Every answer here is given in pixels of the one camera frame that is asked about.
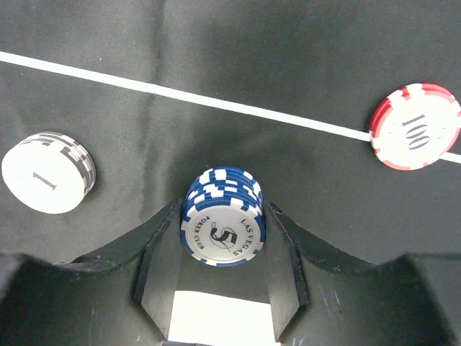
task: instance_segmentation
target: blue and white poker chip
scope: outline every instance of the blue and white poker chip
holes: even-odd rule
[[[185,249],[208,265],[249,261],[266,238],[258,182],[236,167],[207,170],[187,193],[180,234]]]

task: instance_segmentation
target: red and white poker chip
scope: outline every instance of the red and white poker chip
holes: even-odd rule
[[[461,106],[453,94],[440,85],[417,83],[382,101],[370,123],[370,140],[384,164],[414,170],[440,159],[460,130]]]

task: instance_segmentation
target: white poker chip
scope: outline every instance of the white poker chip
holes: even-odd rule
[[[92,160],[89,164],[75,148],[54,138],[34,136],[5,155],[1,174],[6,186],[34,210],[49,214],[73,210],[94,185]]]
[[[426,167],[447,152],[461,129],[461,107],[453,94],[432,83],[396,90],[377,108],[370,123],[376,156],[389,167]]]

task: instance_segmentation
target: black table surface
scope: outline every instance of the black table surface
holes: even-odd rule
[[[384,97],[430,81],[461,98],[461,3],[15,1],[1,52],[367,132]],[[47,215],[0,184],[0,250],[70,261],[185,195],[209,167],[247,169],[264,196],[371,262],[461,249],[461,165],[400,172],[370,143],[0,62],[0,155],[56,130],[93,156],[97,183]],[[461,140],[451,150],[461,154]]]

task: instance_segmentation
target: chip logo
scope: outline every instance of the chip logo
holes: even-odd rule
[[[405,121],[402,123],[404,128],[409,127],[410,129],[406,131],[405,138],[410,140],[411,142],[408,144],[409,150],[416,150],[422,148],[426,144],[428,144],[431,140],[429,136],[423,136],[428,129],[428,125],[426,123],[422,123],[424,121],[425,115],[420,115],[415,117],[409,121]]]
[[[220,247],[221,249],[230,250],[236,245],[237,234],[229,227],[224,227],[218,231],[216,222],[213,222],[211,224],[210,240],[215,246]]]
[[[52,191],[54,191],[55,188],[58,187],[57,185],[51,184],[49,181],[47,181],[45,178],[41,177],[40,175],[38,175],[38,174],[35,173],[35,172],[34,172],[34,174],[33,174],[32,177],[39,179],[41,182],[43,182],[44,184],[46,184],[46,185],[48,185],[49,187],[51,187],[51,190],[52,190]]]

